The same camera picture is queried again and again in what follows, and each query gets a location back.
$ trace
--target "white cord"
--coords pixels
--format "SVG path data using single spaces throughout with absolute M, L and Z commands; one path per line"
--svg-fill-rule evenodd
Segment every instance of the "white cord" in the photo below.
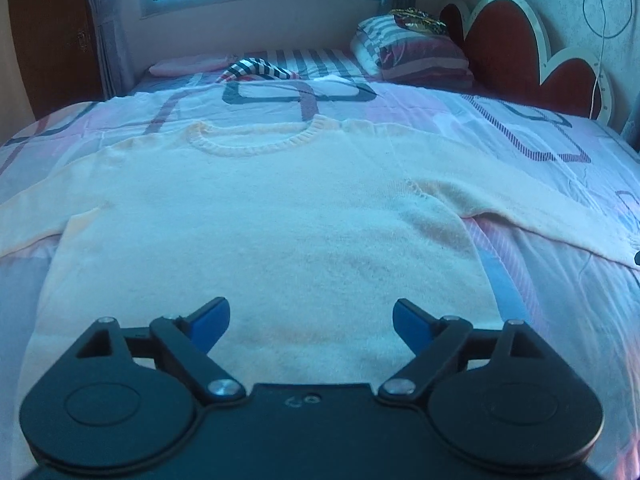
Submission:
M 607 28 L 607 11 L 604 8 L 604 0 L 600 0 L 600 6 L 602 7 L 602 46 L 600 47 L 600 58 L 598 59 L 598 73 L 596 75 L 596 81 L 593 83 L 593 92 L 591 93 L 591 110 L 589 111 L 589 118 L 593 119 L 593 109 L 595 108 L 596 102 L 596 88 L 598 87 L 598 82 L 600 81 L 600 73 L 602 71 L 602 57 L 604 56 L 604 40 L 605 40 L 605 30 Z

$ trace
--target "bed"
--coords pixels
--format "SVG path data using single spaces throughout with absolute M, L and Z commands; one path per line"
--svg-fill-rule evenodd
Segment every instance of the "bed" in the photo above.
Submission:
M 523 0 L 483 0 L 473 12 L 450 4 L 441 17 L 467 54 L 481 91 L 377 82 L 340 50 L 254 53 L 287 60 L 305 76 L 299 80 L 217 84 L 215 72 L 146 76 L 128 97 L 65 108 L 2 146 L 0 203 L 70 162 L 134 136 L 180 130 L 194 120 L 237 126 L 309 121 L 322 114 L 399 123 L 464 142 L 640 235 L 640 157 L 607 127 L 613 98 L 602 73 L 594 104 L 597 120 L 586 118 L 595 80 L 593 58 L 577 50 L 552 57 L 542 25 Z M 489 32 L 483 34 L 481 26 Z M 522 30 L 519 52 L 534 59 L 503 62 L 507 68 L 501 70 L 488 38 L 500 41 L 495 27 L 510 26 Z M 514 60 L 504 53 L 498 58 Z M 514 67 L 520 72 L 514 74 Z M 518 88 L 522 77 L 527 83 Z M 563 86 L 567 80 L 571 94 Z M 640 272 L 492 218 L 467 219 L 465 225 L 500 316 L 526 320 L 603 403 L 605 429 L 589 464 L 605 478 L 637 479 Z M 0 258 L 0 441 L 14 443 L 0 447 L 0 478 L 21 471 L 14 424 L 15 406 L 24 394 L 18 388 L 20 370 L 59 239 L 48 237 Z

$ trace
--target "brown wooden door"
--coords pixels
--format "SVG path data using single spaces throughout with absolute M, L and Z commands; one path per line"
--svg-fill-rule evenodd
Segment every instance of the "brown wooden door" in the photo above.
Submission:
M 102 100 L 87 0 L 8 0 L 15 53 L 37 119 Z

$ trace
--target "headboard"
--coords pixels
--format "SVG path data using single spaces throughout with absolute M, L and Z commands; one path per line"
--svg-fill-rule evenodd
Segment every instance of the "headboard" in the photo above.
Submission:
M 578 46 L 551 56 L 545 27 L 525 0 L 481 0 L 471 13 L 464 3 L 454 2 L 442 9 L 440 19 L 489 95 L 589 116 L 598 58 Z M 609 78 L 600 70 L 593 117 L 608 124 L 613 105 Z

